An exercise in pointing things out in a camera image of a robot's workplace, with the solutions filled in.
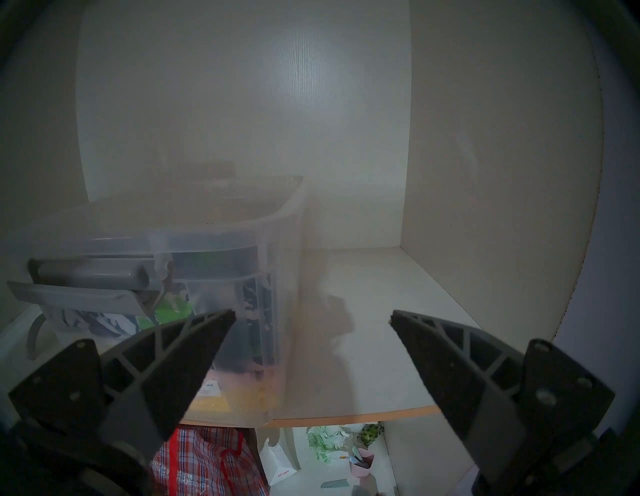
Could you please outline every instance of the floor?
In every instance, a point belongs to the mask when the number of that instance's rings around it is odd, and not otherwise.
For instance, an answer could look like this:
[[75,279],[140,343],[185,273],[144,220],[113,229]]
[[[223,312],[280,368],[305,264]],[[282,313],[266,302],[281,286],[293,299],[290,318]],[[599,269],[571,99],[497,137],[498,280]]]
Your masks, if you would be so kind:
[[[288,452],[295,467],[300,470],[291,477],[274,484],[271,496],[397,496],[396,479],[391,468],[387,445],[383,436],[378,437],[369,450],[375,454],[371,473],[358,479],[351,475],[348,460],[338,460],[329,465],[316,459],[307,442],[307,428],[292,429],[259,429],[258,446],[264,445],[267,437],[284,439],[284,450]],[[321,489],[320,485],[327,481],[347,479],[348,487]]]

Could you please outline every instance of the red plaid bag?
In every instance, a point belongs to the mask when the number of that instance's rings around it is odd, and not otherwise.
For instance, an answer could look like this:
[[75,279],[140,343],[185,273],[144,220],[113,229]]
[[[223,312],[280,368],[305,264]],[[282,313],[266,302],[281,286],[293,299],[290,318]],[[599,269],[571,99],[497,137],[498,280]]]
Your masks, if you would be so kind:
[[269,496],[242,432],[179,426],[151,462],[154,494]]

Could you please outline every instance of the pink cup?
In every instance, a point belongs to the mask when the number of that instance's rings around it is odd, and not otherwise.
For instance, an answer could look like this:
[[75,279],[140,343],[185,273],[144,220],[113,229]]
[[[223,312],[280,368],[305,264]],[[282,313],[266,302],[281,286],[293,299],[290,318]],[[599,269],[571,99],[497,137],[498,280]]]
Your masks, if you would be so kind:
[[373,465],[373,459],[376,455],[374,455],[371,451],[367,451],[366,449],[358,448],[360,452],[360,456],[364,460],[365,465],[369,465],[369,468],[359,467],[354,463],[351,464],[351,475],[353,477],[367,477],[369,472],[371,471],[371,465]]

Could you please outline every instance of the white shelf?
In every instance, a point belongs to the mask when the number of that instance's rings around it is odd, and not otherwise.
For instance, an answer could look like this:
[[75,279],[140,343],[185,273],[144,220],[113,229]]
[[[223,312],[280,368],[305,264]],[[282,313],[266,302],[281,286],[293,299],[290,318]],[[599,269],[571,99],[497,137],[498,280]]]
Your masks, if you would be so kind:
[[400,247],[307,252],[287,395],[277,418],[326,425],[336,423],[330,417],[434,405],[388,325],[394,309],[477,326]]

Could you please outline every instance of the transparent plastic storage box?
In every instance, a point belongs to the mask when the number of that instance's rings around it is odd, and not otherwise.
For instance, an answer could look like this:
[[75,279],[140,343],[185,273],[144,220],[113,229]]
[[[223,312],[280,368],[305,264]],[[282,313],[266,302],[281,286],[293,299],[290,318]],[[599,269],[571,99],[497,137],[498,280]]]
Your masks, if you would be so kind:
[[190,182],[62,211],[3,241],[8,285],[62,344],[91,337],[100,352],[231,308],[237,321],[186,419],[260,426],[284,397],[306,189],[301,177]]

